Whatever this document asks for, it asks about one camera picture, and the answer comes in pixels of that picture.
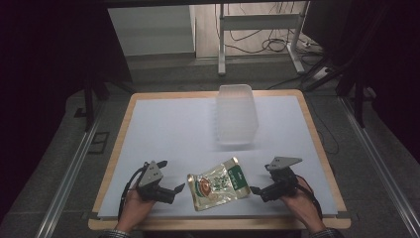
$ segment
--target wire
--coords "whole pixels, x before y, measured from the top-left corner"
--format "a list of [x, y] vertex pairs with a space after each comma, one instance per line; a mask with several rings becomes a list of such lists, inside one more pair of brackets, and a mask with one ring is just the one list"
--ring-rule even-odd
[[283, 8], [283, 2], [280, 4], [280, 9], [278, 9], [278, 13], [281, 13], [281, 9]]
[[[217, 37], [220, 39], [219, 29], [217, 28], [217, 12], [216, 12], [216, 4], [214, 5], [214, 17], [215, 17], [215, 23], [216, 23], [216, 33], [217, 33]], [[262, 42], [262, 49], [261, 49], [261, 50], [259, 50], [259, 51], [256, 51], [256, 52], [249, 52], [249, 51], [243, 50], [243, 49], [241, 49], [241, 48], [238, 48], [238, 47], [235, 47], [235, 46], [226, 45], [226, 44], [225, 44], [225, 47], [227, 47], [227, 48], [232, 48], [232, 49], [236, 49], [236, 50], [238, 50], [238, 51], [241, 51], [241, 52], [244, 52], [244, 53], [247, 53], [247, 54], [257, 54], [257, 53], [261, 53], [261, 52], [263, 52], [263, 51], [271, 51], [271, 52], [280, 53], [281, 51], [283, 51], [283, 50], [286, 48], [286, 44], [287, 44], [287, 42], [286, 42], [285, 40], [283, 40], [283, 39], [272, 39], [272, 38], [271, 38], [271, 35], [272, 35], [272, 32], [273, 32], [273, 31], [274, 31], [274, 30], [271, 30], [271, 32], [269, 33], [268, 39]], [[275, 50], [275, 49], [273, 49], [273, 48], [271, 47], [271, 45], [272, 45], [272, 44], [279, 44], [279, 43], [282, 43], [282, 44], [283, 44], [283, 47], [282, 47], [280, 50]]]
[[301, 78], [302, 76], [304, 76], [304, 75], [299, 75], [299, 76], [297, 76], [297, 77], [290, 78], [290, 79], [288, 79], [288, 80], [286, 80], [286, 81], [279, 82], [279, 83], [277, 83], [277, 84], [275, 84], [275, 85], [272, 85], [272, 86], [268, 87], [266, 90], [271, 90], [271, 89], [273, 89], [273, 88], [275, 88], [275, 87], [277, 87], [277, 86], [280, 86], [280, 85], [282, 85], [282, 84], [285, 84], [285, 83], [287, 83], [287, 82], [291, 82], [291, 81], [297, 80], [297, 79]]
[[120, 206], [118, 208], [118, 220], [120, 220], [121, 214], [123, 213], [124, 204], [126, 202], [127, 192], [130, 190], [131, 183], [133, 182], [134, 178], [144, 170], [144, 167], [139, 168], [136, 170], [130, 180], [126, 183], [124, 187], [123, 193], [121, 194]]
[[310, 78], [313, 74], [313, 72], [316, 71], [316, 69], [318, 69], [318, 67], [320, 65], [322, 65], [324, 62], [326, 62], [328, 60], [328, 56], [322, 56], [322, 58], [317, 61], [317, 63], [315, 63], [315, 65], [313, 65], [304, 75], [304, 77], [302, 78], [302, 81], [299, 83], [299, 85], [297, 86], [298, 89], [302, 88], [303, 83], [305, 83], [305, 81]]
[[[301, 42], [301, 43], [306, 43], [305, 41], [303, 41], [302, 39], [300, 39], [299, 38], [299, 42]], [[319, 45], [318, 44], [311, 44], [312, 46], [316, 46], [316, 47], [319, 47]]]
[[272, 8], [271, 8], [271, 9], [269, 9], [269, 12], [268, 12], [268, 13], [270, 14], [270, 13], [271, 13], [271, 11], [272, 11], [272, 9], [274, 9], [274, 7], [275, 7], [275, 6], [277, 6], [277, 5], [278, 5], [278, 2], [274, 3], [274, 5], [272, 6]]
[[314, 206], [315, 206], [315, 208], [318, 212], [318, 216], [322, 220], [322, 218], [323, 218], [322, 208], [321, 208], [321, 205], [319, 204], [318, 199], [315, 197], [314, 190], [312, 189], [312, 187], [309, 185], [309, 183], [306, 181], [306, 179], [304, 177], [301, 177], [301, 176], [298, 176], [298, 177], [300, 177], [306, 183], [306, 185], [308, 185], [309, 190], [299, 183], [296, 185], [296, 188], [303, 191], [312, 200], [312, 203], [314, 204]]
[[[333, 141], [334, 141], [334, 143], [336, 144], [336, 150], [334, 150], [334, 151], [328, 151], [328, 150], [326, 150], [325, 148], [324, 148], [324, 151], [326, 152], [326, 153], [328, 153], [328, 154], [331, 154], [331, 155], [338, 155], [339, 153], [340, 153], [340, 144], [338, 143], [338, 141], [337, 141], [337, 139], [334, 137], [334, 135], [333, 135], [333, 133], [330, 131], [330, 129], [327, 127], [327, 125], [325, 124], [325, 122], [321, 119], [321, 117], [318, 115], [318, 112], [316, 111], [316, 109], [315, 109], [315, 106], [314, 106], [314, 104], [312, 103], [312, 100], [310, 99], [310, 97], [306, 94], [306, 93], [304, 93], [303, 92], [303, 94], [305, 95], [305, 98], [307, 98], [308, 100], [307, 101], [309, 101], [309, 104], [311, 105], [311, 108], [312, 108], [312, 111], [314, 112], [314, 114], [315, 114], [315, 116], [319, 119], [319, 121], [321, 122], [321, 124], [327, 129], [327, 131], [328, 131], [328, 133], [331, 135], [331, 137], [333, 138]], [[322, 136], [322, 139], [321, 139], [321, 143], [322, 143], [322, 145], [324, 146], [324, 143], [325, 143], [325, 140], [324, 140], [324, 135], [320, 132], [320, 131], [318, 131], [317, 130], [317, 132], [318, 132], [318, 134], [321, 134]]]
[[[230, 6], [230, 4], [228, 4], [228, 15], [230, 15], [229, 6]], [[242, 8], [241, 4], [239, 5], [239, 7], [241, 8], [241, 10], [242, 10], [242, 12], [244, 13], [244, 15], [247, 15], [247, 13], [246, 13], [246, 12], [244, 11], [244, 9]], [[255, 34], [257, 34], [257, 33], [261, 32], [261, 31], [262, 31], [262, 30], [257, 30], [257, 31], [255, 31], [255, 32], [254, 32], [254, 33], [252, 33], [252, 34], [247, 35], [247, 36], [244, 36], [244, 37], [239, 38], [239, 39], [235, 39], [235, 38], [234, 38], [234, 36], [232, 35], [232, 31], [229, 31], [229, 34], [231, 35], [232, 40], [234, 40], [235, 42], [238, 42], [238, 41], [244, 40], [244, 39], [246, 39], [246, 38], [249, 38], [249, 37], [251, 37], [251, 36], [253, 36], [253, 35], [255, 35]]]

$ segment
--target metal stand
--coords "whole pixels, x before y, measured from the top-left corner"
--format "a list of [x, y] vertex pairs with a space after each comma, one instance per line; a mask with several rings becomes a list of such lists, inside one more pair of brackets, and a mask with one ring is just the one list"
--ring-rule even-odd
[[302, 11], [299, 14], [247, 16], [225, 16], [224, 5], [220, 4], [219, 75], [226, 74], [225, 31], [271, 29], [295, 29], [294, 37], [291, 43], [287, 44], [287, 50], [297, 73], [304, 73], [305, 70], [296, 53], [296, 44], [299, 40], [308, 4], [309, 2], [305, 2]]
[[86, 127], [85, 131], [89, 131], [93, 121], [94, 121], [94, 110], [93, 110], [93, 94], [92, 91], [95, 93], [96, 97], [100, 101], [108, 100], [110, 96], [110, 92], [106, 87], [104, 80], [111, 82], [112, 84], [120, 87], [121, 89], [125, 90], [130, 94], [136, 93], [136, 89], [131, 86], [126, 85], [122, 81], [115, 80], [109, 76], [100, 74], [100, 75], [92, 75], [93, 72], [87, 73], [86, 77], [84, 78], [84, 104], [86, 107]]

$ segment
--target sleeve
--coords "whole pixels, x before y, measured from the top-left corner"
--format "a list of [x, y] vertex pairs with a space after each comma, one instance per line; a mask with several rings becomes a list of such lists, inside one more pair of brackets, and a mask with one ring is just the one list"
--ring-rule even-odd
[[131, 238], [129, 233], [119, 230], [107, 230], [99, 238]]
[[327, 228], [324, 231], [309, 235], [309, 238], [344, 238], [344, 236], [336, 229]]

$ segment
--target wall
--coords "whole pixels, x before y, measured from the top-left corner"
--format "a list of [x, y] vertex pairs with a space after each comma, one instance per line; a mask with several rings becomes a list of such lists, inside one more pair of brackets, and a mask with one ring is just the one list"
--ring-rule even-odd
[[125, 56], [194, 53], [190, 6], [108, 10]]

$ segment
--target human hand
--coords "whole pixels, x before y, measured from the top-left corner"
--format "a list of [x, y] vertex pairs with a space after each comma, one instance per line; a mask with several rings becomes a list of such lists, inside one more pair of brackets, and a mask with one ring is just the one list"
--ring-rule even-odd
[[[301, 177], [297, 177], [299, 184], [312, 191], [309, 184]], [[294, 196], [282, 196], [280, 198], [291, 213], [301, 221], [311, 234], [327, 229], [319, 218], [318, 210], [305, 192], [298, 189]]]
[[134, 227], [146, 219], [155, 203], [153, 200], [143, 201], [136, 190], [129, 190], [123, 212], [115, 229], [130, 233]]

